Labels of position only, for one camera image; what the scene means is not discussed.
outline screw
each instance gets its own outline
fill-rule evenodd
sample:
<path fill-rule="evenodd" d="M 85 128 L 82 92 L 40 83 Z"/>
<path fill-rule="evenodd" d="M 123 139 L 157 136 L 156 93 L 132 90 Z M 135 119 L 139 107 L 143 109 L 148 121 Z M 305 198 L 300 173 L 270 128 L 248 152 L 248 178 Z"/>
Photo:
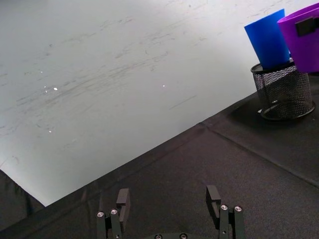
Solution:
<path fill-rule="evenodd" d="M 181 234 L 181 235 L 179 236 L 179 238 L 180 238 L 180 239 L 187 239 L 187 235 L 186 235 L 186 234 Z"/>
<path fill-rule="evenodd" d="M 242 209 L 241 209 L 241 207 L 236 206 L 236 207 L 235 207 L 235 210 L 238 211 L 238 212 L 240 212 Z"/>
<path fill-rule="evenodd" d="M 101 218 L 101 217 L 104 216 L 104 213 L 103 213 L 103 212 L 99 212 L 99 213 L 97 213 L 97 216 L 98 216 L 99 218 Z"/>

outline mesh pencil holder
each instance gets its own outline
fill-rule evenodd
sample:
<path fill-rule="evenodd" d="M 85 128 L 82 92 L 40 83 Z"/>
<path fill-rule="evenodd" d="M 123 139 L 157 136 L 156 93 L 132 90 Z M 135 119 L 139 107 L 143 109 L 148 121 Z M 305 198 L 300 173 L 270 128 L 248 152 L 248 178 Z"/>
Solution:
<path fill-rule="evenodd" d="M 261 116 L 267 120 L 292 120 L 315 109 L 307 73 L 297 71 L 294 61 L 272 69 L 261 64 L 251 68 L 262 104 Z"/>

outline table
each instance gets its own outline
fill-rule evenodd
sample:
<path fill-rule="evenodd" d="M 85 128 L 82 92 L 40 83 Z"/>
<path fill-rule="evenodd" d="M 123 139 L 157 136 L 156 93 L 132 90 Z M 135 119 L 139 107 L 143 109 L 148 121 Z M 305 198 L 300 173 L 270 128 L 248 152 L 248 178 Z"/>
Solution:
<path fill-rule="evenodd" d="M 311 79 L 319 104 L 319 78 Z M 319 236 L 319 110 L 265 121 L 256 94 L 2 231 L 2 239 L 93 239 L 95 216 L 131 192 L 126 238 L 189 232 L 217 238 L 205 186 L 245 210 L 247 238 Z"/>

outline metal bolt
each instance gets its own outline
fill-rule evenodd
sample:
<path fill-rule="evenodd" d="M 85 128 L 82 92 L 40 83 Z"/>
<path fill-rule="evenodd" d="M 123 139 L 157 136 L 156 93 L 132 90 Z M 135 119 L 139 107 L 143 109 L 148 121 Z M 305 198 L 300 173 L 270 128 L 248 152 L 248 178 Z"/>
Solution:
<path fill-rule="evenodd" d="M 99 212 L 99 213 L 97 213 L 97 216 L 98 216 L 99 218 L 101 218 L 101 217 L 104 216 L 104 213 L 103 213 L 103 212 Z"/>
<path fill-rule="evenodd" d="M 236 206 L 236 207 L 235 207 L 235 210 L 238 211 L 238 212 L 240 212 L 242 209 L 241 209 L 241 207 Z"/>
<path fill-rule="evenodd" d="M 179 236 L 179 238 L 180 238 L 180 239 L 187 239 L 187 235 L 186 235 L 186 234 L 181 234 L 181 235 Z"/>
<path fill-rule="evenodd" d="M 222 210 L 227 210 L 227 209 L 228 209 L 228 207 L 227 207 L 226 205 L 221 205 L 220 208 L 221 208 Z"/>

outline cup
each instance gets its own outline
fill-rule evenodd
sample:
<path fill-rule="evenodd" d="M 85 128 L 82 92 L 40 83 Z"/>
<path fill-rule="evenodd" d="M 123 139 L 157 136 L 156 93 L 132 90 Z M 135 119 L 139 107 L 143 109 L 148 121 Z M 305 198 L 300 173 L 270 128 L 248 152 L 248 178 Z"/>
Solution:
<path fill-rule="evenodd" d="M 319 72 L 319 3 L 305 7 L 278 21 L 300 72 Z"/>
<path fill-rule="evenodd" d="M 264 69 L 289 62 L 290 54 L 277 21 L 285 16 L 281 9 L 245 26 L 245 30 Z"/>

